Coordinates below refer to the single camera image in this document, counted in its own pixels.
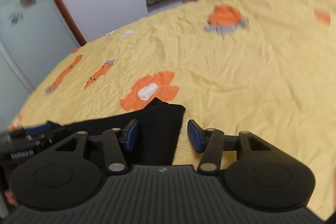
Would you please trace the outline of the person's left hand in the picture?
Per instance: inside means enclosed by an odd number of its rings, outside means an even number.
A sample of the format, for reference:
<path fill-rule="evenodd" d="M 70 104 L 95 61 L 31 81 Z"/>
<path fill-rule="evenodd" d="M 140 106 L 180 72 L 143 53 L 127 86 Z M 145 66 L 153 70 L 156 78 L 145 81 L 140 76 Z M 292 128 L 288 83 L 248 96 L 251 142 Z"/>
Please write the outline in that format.
<path fill-rule="evenodd" d="M 12 191 L 10 189 L 5 190 L 4 194 L 6 196 L 7 202 L 10 205 L 12 205 L 12 206 L 17 206 L 18 205 L 17 202 L 16 202 L 16 200 L 15 200 L 15 198 L 14 198 L 14 196 L 13 196 L 13 193 L 12 193 Z"/>

